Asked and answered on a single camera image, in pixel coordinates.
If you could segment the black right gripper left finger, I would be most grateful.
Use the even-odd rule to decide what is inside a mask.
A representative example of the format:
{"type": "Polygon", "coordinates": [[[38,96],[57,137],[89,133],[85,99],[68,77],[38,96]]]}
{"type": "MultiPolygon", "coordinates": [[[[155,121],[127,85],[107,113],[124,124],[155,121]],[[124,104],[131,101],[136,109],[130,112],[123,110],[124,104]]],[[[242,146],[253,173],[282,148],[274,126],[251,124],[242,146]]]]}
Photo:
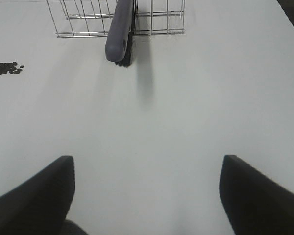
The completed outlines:
{"type": "Polygon", "coordinates": [[[61,156],[0,196],[0,235],[59,234],[74,191],[74,159],[61,156]]]}

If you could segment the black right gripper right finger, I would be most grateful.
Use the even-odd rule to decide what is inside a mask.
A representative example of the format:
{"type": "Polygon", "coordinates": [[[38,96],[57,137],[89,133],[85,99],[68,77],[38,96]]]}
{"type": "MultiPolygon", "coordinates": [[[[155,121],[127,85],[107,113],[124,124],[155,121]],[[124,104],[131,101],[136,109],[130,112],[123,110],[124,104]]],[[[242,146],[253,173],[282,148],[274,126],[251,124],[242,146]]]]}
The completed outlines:
{"type": "Polygon", "coordinates": [[[237,235],[294,235],[294,193],[235,155],[223,158],[220,199],[237,235]]]}

